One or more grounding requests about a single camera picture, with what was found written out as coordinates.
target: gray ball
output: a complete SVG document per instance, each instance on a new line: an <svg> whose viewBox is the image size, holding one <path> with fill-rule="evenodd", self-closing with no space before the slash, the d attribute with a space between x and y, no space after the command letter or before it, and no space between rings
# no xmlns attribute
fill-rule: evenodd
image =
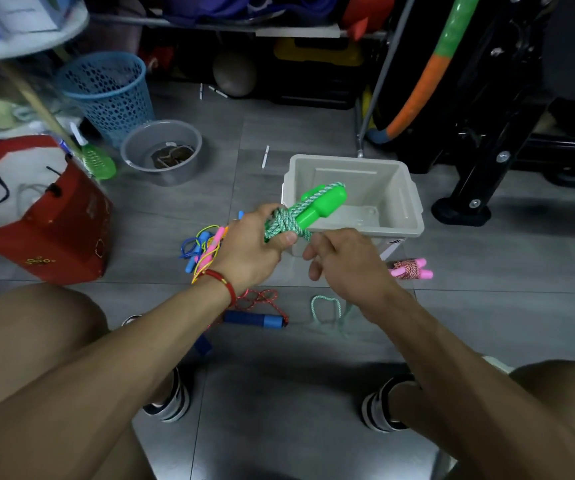
<svg viewBox="0 0 575 480"><path fill-rule="evenodd" d="M256 86L256 65L240 52L218 54L212 62L212 73L219 88L229 96L247 96Z"/></svg>

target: green brush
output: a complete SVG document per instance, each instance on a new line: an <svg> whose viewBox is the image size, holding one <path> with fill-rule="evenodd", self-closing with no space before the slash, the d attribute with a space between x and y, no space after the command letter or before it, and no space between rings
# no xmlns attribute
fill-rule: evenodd
<svg viewBox="0 0 575 480"><path fill-rule="evenodd" d="M107 180L112 178L117 173L117 167L106 152L98 146L90 144L83 135L81 135L79 128L76 124L70 123L72 134L76 138L76 142L81 146L81 153L83 153L83 162L87 170L99 180Z"/></svg>

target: green and orange pool noodle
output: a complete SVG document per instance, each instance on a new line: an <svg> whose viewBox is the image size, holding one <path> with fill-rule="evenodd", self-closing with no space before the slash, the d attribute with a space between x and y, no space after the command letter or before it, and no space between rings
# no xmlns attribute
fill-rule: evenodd
<svg viewBox="0 0 575 480"><path fill-rule="evenodd" d="M438 83L443 79L447 67L458 48L463 34L472 20L479 0L454 0L452 10L447 17L443 33L438 39L434 53L427 61L427 65L420 75L410 97L405 102L399 114L382 130L370 129L367 138L373 143L387 143L399 136L410 126L418 116L420 110L432 97Z"/></svg>

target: white plastic bin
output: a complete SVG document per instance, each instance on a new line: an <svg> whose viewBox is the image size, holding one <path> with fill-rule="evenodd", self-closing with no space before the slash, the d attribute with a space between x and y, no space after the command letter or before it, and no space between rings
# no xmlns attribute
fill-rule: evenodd
<svg viewBox="0 0 575 480"><path fill-rule="evenodd" d="M318 219L310 231L354 227L370 236L381 252L394 241L423 233L419 193L407 166L397 161L294 155L283 178L281 203L291 207L308 190L332 182L345 184L347 201L330 217ZM292 254L300 256L306 245L299 239Z"/></svg>

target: hand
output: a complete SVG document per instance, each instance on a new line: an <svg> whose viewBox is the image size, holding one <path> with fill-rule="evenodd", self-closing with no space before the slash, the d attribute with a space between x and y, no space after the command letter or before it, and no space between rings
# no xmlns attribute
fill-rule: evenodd
<svg viewBox="0 0 575 480"><path fill-rule="evenodd" d="M223 274L237 295L268 279L281 260L281 253L298 238L295 232L289 231L264 242L265 222L280 206L267 203L245 214L240 221L230 222L228 234L210 269Z"/></svg>
<svg viewBox="0 0 575 480"><path fill-rule="evenodd" d="M303 259L317 256L310 265L310 279L318 281L325 273L330 288L362 311L382 301L392 290L401 289L374 244L356 229L312 234Z"/></svg>

